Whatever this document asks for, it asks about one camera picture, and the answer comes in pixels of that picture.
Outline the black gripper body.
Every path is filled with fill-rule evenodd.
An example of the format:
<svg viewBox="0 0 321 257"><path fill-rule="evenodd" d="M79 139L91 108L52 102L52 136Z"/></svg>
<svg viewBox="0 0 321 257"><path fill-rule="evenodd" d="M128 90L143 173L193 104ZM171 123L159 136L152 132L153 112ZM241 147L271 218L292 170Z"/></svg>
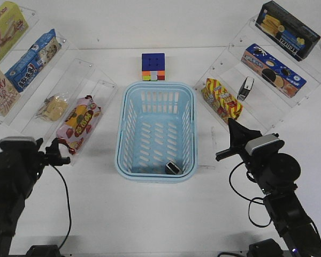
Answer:
<svg viewBox="0 0 321 257"><path fill-rule="evenodd" d="M44 168L47 165L51 166L62 166L70 164L70 157L62 157L59 150L58 138L53 139L51 145L45 148L44 152L37 152L36 161L34 164L35 168Z"/></svg>
<svg viewBox="0 0 321 257"><path fill-rule="evenodd" d="M216 153L216 161L221 161L225 158L231 157L233 155L239 155L243 161L249 162L250 156L245 150L246 142L233 141L230 142L230 147L226 150L222 150Z"/></svg>

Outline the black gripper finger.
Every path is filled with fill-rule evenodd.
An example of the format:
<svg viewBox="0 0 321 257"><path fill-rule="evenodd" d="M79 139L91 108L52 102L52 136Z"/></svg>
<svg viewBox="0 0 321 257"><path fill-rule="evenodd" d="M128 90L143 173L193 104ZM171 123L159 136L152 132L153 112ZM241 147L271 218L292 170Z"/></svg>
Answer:
<svg viewBox="0 0 321 257"><path fill-rule="evenodd" d="M230 149L245 146L250 140L262 136L260 131L250 130L235 119L228 119L228 129L230 133Z"/></svg>
<svg viewBox="0 0 321 257"><path fill-rule="evenodd" d="M69 157L70 154L68 152L68 148L58 142L58 138L50 139L45 147L46 153L57 153L59 152L62 157Z"/></svg>

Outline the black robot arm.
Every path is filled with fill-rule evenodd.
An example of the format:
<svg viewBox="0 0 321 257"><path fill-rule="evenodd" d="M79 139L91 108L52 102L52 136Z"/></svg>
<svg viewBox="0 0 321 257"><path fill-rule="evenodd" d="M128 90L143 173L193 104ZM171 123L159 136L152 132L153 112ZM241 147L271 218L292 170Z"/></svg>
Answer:
<svg viewBox="0 0 321 257"><path fill-rule="evenodd" d="M25 201L46 166L70 164L62 157L59 139L40 151L43 139L6 137L0 140L0 256L9 256L12 238Z"/></svg>
<svg viewBox="0 0 321 257"><path fill-rule="evenodd" d="M278 235L292 256L321 256L321 238L313 220L304 211L295 191L301 174L297 160L280 149L278 134L262 135L236 120L228 119L230 147L216 153L216 161L238 154L247 177L265 195L262 199Z"/></svg>

